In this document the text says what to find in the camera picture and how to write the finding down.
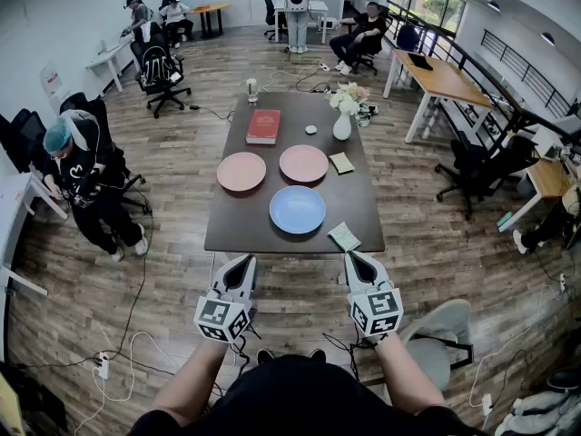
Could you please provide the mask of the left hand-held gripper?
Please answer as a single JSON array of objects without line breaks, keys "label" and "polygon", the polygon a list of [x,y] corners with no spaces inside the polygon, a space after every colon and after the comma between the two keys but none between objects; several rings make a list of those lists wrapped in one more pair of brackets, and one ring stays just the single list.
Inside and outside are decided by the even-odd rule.
[{"label": "left hand-held gripper", "polygon": [[245,254],[223,265],[214,275],[212,287],[199,298],[193,319],[205,338],[234,343],[249,327],[256,269],[256,257]]}]

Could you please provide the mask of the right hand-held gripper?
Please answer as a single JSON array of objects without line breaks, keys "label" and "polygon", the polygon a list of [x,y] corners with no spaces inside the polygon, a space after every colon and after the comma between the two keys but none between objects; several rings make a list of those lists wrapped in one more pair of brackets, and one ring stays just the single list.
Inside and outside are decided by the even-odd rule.
[{"label": "right hand-held gripper", "polygon": [[390,282],[385,267],[365,253],[350,251],[344,257],[344,271],[350,289],[350,318],[360,332],[365,337],[395,332],[403,305],[399,288]]}]

